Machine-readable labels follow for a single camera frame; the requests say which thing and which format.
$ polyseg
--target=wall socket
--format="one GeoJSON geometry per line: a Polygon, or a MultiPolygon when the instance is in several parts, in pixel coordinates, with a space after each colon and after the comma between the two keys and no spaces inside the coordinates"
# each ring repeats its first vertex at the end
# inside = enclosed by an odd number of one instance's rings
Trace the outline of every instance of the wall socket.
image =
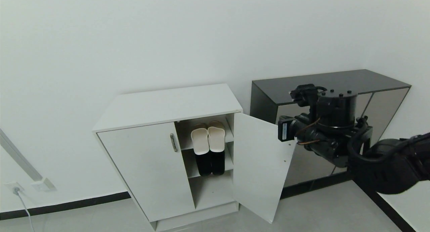
{"type": "Polygon", "coordinates": [[[19,188],[20,191],[24,191],[23,187],[17,182],[4,183],[3,185],[6,186],[10,190],[10,192],[12,192],[12,193],[13,193],[14,187],[19,188]]]}

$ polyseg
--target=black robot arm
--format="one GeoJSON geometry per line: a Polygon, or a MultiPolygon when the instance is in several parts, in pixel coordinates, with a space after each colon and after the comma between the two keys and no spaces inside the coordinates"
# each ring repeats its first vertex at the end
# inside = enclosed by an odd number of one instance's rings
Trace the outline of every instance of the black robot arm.
{"type": "Polygon", "coordinates": [[[309,106],[310,111],[295,117],[281,116],[279,140],[297,139],[298,145],[337,167],[346,167],[376,192],[398,194],[430,179],[430,133],[380,140],[371,147],[372,127],[367,117],[354,117],[356,93],[327,91],[308,84],[299,85],[290,96],[299,106],[309,106]]]}

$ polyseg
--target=white shoe cabinet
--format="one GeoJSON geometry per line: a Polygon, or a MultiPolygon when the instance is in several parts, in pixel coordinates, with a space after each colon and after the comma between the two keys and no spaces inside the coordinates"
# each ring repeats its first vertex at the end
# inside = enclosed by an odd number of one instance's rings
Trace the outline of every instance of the white shoe cabinet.
{"type": "Polygon", "coordinates": [[[93,133],[155,231],[239,205],[272,223],[295,147],[276,125],[243,114],[226,84],[117,96],[93,133]],[[226,129],[226,172],[201,177],[190,133],[213,120],[226,129]]]}

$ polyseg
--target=slipper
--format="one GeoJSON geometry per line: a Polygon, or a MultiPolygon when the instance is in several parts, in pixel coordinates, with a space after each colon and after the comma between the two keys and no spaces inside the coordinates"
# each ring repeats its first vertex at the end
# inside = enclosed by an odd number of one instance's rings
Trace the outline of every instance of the slipper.
{"type": "Polygon", "coordinates": [[[225,171],[225,129],[218,121],[209,123],[209,148],[212,157],[212,173],[222,175],[225,171]]]}
{"type": "Polygon", "coordinates": [[[191,132],[191,140],[199,174],[200,176],[207,176],[212,172],[212,166],[211,154],[209,152],[208,130],[205,124],[195,125],[195,129],[191,132]]]}

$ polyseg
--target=metal door handle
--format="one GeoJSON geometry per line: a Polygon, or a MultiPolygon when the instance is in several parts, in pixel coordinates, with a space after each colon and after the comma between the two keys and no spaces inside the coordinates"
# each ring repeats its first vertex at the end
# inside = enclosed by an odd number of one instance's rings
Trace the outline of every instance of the metal door handle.
{"type": "Polygon", "coordinates": [[[175,143],[175,136],[173,133],[170,133],[170,140],[172,141],[173,150],[175,152],[178,152],[178,148],[176,147],[176,143],[175,143]]]}

